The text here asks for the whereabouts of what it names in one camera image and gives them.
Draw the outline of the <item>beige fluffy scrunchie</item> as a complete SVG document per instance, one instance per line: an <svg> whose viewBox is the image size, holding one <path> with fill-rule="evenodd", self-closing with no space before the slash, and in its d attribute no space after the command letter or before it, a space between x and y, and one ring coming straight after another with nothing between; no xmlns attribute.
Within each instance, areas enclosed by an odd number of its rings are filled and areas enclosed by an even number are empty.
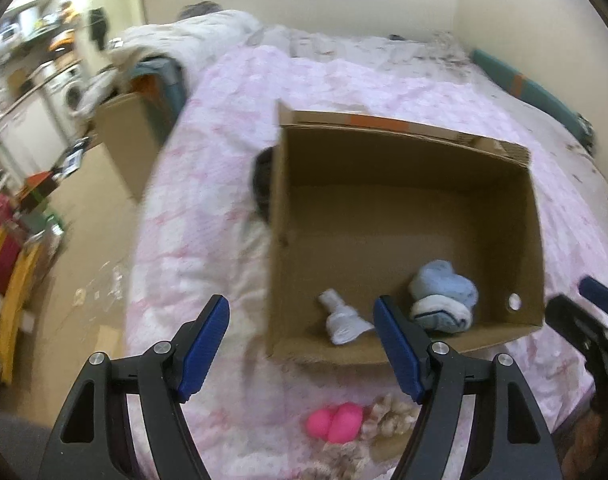
<svg viewBox="0 0 608 480"><path fill-rule="evenodd" d="M358 438L344 444L323 442L306 466L304 479L359 479L372 465L388 464L399 457L419 417L417 405L391 393L363 406Z"/></svg>

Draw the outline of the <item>pink plush toy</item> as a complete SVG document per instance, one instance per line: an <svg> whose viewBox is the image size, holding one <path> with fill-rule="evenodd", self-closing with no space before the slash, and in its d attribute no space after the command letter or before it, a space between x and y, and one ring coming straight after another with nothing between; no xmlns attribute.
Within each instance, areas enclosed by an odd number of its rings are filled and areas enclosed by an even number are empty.
<svg viewBox="0 0 608 480"><path fill-rule="evenodd" d="M305 431L313 439L344 444L358 438L362 421L363 407L347 402L312 412L305 421Z"/></svg>

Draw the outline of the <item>light blue rolled socks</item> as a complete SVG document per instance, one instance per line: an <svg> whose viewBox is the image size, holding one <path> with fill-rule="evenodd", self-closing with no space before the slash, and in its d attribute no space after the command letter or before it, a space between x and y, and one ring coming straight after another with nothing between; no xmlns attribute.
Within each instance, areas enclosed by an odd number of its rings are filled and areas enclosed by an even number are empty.
<svg viewBox="0 0 608 480"><path fill-rule="evenodd" d="M409 318L423 330L460 334L471 327L479 292L449 261L433 260L421 266L408 292L413 299Z"/></svg>

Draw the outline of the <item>small white sock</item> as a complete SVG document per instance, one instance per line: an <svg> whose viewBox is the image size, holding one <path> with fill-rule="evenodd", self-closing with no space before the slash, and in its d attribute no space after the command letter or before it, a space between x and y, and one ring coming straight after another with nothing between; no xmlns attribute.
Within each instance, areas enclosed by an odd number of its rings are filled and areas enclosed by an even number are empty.
<svg viewBox="0 0 608 480"><path fill-rule="evenodd" d="M374 330L374 326L349 306L335 289L329 288L321 292L318 300L328 311L325 328L335 346L350 344L361 335Z"/></svg>

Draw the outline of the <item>pink bow-patterned quilt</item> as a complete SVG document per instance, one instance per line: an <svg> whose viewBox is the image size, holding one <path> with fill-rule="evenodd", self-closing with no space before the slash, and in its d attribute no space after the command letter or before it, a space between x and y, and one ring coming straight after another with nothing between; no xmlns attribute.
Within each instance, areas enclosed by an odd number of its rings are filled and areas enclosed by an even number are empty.
<svg viewBox="0 0 608 480"><path fill-rule="evenodd" d="M550 428L592 390L544 303L608 284L608 191L468 84L238 48L200 76L141 207L126 344L140 353L214 295L230 324L183 413L215 479L293 479L316 408L399 389L375 333L335 346L321 292L364 318L381 295L411 305L421 266L449 261L479 292L453 348L511 354Z"/></svg>

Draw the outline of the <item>open brown cardboard box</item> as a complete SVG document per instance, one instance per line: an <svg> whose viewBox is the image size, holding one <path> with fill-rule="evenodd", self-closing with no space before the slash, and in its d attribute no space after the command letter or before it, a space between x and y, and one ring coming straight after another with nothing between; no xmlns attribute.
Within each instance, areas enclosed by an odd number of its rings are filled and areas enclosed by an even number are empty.
<svg viewBox="0 0 608 480"><path fill-rule="evenodd" d="M374 334L335 346L318 296L364 318L377 297L403 311L421 266L449 261L479 292L459 352L539 329L544 262L530 152L474 134L347 113L278 108L270 187L268 356L371 365Z"/></svg>

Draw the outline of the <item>dark grey striped cloth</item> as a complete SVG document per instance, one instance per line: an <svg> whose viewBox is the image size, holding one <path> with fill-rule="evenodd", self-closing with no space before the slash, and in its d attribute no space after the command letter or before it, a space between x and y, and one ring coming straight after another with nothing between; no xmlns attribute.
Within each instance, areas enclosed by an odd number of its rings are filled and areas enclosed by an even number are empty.
<svg viewBox="0 0 608 480"><path fill-rule="evenodd" d="M258 214L270 221L270 187L272 179L273 146L261 151L254 160L252 191Z"/></svg>

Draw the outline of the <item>yellow wooden chair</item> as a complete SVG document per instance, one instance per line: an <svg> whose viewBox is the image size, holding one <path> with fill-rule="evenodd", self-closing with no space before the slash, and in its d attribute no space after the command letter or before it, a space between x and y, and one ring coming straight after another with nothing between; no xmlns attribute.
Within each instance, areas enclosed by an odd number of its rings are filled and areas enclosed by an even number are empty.
<svg viewBox="0 0 608 480"><path fill-rule="evenodd" d="M0 386L9 386L13 379L14 356L23 316L23 306L34 284L34 271L42 253L42 243L23 247L13 268L0 309Z"/></svg>

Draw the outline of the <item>brown cardboard box beside bed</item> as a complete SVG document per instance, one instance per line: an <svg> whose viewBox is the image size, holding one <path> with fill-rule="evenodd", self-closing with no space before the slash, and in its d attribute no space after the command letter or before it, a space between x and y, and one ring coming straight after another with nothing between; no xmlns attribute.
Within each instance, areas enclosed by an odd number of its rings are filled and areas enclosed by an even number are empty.
<svg viewBox="0 0 608 480"><path fill-rule="evenodd" d="M140 202L168 133L162 114L141 94L125 93L101 104L93 121L129 195Z"/></svg>

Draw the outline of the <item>red bag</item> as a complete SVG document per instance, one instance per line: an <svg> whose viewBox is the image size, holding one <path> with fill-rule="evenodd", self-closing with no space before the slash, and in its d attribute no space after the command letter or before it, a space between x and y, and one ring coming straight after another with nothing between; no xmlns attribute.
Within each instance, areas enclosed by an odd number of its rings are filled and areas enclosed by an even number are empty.
<svg viewBox="0 0 608 480"><path fill-rule="evenodd" d="M4 225L8 226L13 234L8 234L0 250L0 294L5 295L8 289L20 248L23 246L26 235L24 230L16 224L12 212L0 211Z"/></svg>

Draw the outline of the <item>teal headboard cushion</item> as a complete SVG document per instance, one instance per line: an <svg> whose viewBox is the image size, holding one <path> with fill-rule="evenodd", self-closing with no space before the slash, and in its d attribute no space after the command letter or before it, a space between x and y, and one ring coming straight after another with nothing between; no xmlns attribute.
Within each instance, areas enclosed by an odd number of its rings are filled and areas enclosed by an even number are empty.
<svg viewBox="0 0 608 480"><path fill-rule="evenodd" d="M538 108L560 122L580 142L589 155L594 154L594 128L584 116L566 106L536 81L525 77L509 64L500 61L499 58L495 58L481 49L474 49L470 58L498 87L513 98Z"/></svg>

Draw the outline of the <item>white washing machine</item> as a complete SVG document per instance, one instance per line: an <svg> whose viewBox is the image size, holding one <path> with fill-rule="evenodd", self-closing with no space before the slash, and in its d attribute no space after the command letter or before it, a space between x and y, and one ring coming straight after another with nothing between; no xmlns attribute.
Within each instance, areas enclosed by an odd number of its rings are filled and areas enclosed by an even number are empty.
<svg viewBox="0 0 608 480"><path fill-rule="evenodd" d="M46 78L46 95L58 124L69 139L79 136L77 110L88 87L87 72L74 62Z"/></svg>

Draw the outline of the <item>white floral duvet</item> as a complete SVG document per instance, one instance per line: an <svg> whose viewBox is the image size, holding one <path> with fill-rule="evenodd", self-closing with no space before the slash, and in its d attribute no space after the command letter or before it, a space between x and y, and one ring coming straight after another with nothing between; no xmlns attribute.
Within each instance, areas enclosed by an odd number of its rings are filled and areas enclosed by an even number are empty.
<svg viewBox="0 0 608 480"><path fill-rule="evenodd" d="M206 67L238 46L274 47L290 58L315 62L345 62L385 75L449 84L464 84L504 108L584 184L607 181L604 167L589 155L564 125L538 108L498 87L470 58L472 51L448 32L426 42L383 37L329 36L283 25L265 25L243 11L220 11L179 22L128 28L107 50L110 65L91 80L78 116L89 122L98 104L114 89L124 87L136 63L167 58L179 70L179 86L191 91Z"/></svg>

